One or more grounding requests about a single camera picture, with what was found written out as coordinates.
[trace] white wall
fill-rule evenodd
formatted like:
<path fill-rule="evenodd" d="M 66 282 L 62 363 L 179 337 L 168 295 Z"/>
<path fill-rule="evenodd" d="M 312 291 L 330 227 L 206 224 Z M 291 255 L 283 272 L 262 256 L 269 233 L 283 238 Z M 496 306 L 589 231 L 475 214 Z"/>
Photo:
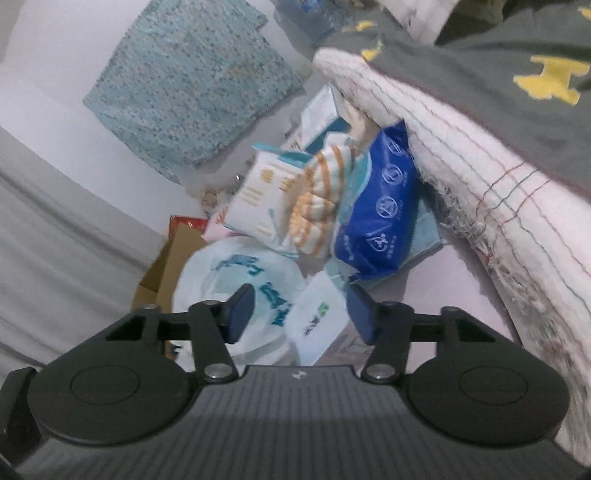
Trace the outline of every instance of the white wall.
<path fill-rule="evenodd" d="M 76 183 L 151 229 L 202 214 L 82 105 L 148 0 L 27 0 L 0 64 L 0 125 Z"/>
<path fill-rule="evenodd" d="M 4 60 L 8 40 L 18 19 L 23 0 L 0 1 L 0 61 Z"/>

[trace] light blue towel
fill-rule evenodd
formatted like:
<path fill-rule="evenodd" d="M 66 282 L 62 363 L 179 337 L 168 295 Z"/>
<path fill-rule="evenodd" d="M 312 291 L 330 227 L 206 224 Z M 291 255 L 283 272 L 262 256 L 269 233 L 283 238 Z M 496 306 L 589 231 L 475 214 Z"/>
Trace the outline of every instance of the light blue towel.
<path fill-rule="evenodd" d="M 417 221 L 414 225 L 413 239 L 411 241 L 410 250 L 408 252 L 408 257 L 402 264 L 401 269 L 404 268 L 404 265 L 408 264 L 409 262 L 416 260 L 421 256 L 436 250 L 437 248 L 440 248 L 442 244 L 443 242 L 441 240 L 441 235 L 439 234 L 439 229 L 437 228 L 437 220 L 435 219 L 432 211 L 427 206 L 423 197 L 421 197 L 418 201 Z M 340 274 L 338 260 L 336 260 L 334 257 L 331 257 L 324 266 L 324 270 L 327 272 L 335 286 L 340 291 L 344 291 L 346 280 Z M 378 278 L 376 280 L 362 281 L 359 282 L 359 284 L 362 285 L 366 290 L 369 290 L 374 288 L 379 283 L 382 283 L 387 278 L 392 277 L 392 275 Z"/>
<path fill-rule="evenodd" d="M 301 88 L 258 32 L 265 21 L 245 0 L 152 0 L 84 104 L 179 183 Z"/>

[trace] gray blanket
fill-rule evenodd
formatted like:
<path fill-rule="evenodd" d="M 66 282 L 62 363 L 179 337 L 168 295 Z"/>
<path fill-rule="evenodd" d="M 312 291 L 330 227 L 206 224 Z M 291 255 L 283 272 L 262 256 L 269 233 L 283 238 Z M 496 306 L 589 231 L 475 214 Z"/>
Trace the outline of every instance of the gray blanket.
<path fill-rule="evenodd" d="M 417 44 L 385 18 L 341 33 L 326 47 L 359 54 L 382 43 L 370 65 L 454 106 L 516 154 L 591 198 L 591 7 L 525 10 L 445 47 Z"/>

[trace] red package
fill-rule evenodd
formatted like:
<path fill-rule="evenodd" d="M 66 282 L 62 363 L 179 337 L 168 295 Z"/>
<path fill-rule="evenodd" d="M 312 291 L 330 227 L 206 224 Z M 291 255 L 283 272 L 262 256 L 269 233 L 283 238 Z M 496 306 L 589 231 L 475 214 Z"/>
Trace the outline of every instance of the red package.
<path fill-rule="evenodd" d="M 179 224 L 181 223 L 194 228 L 200 233 L 203 233 L 207 228 L 206 218 L 181 217 L 174 215 L 170 217 L 170 223 L 168 224 L 168 238 L 172 238 L 172 236 L 176 233 Z"/>

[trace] metal screw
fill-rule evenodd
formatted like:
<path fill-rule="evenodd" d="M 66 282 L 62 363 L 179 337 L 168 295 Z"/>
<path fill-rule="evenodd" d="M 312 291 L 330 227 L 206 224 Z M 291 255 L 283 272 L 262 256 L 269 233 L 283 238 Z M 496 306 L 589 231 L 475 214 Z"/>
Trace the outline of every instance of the metal screw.
<path fill-rule="evenodd" d="M 226 364 L 211 364 L 203 369 L 203 372 L 209 378 L 215 378 L 216 380 L 229 377 L 232 375 L 232 371 L 232 367 Z"/>
<path fill-rule="evenodd" d="M 367 374 L 376 380 L 383 380 L 393 377 L 396 374 L 396 369 L 392 365 L 375 364 L 368 367 Z"/>

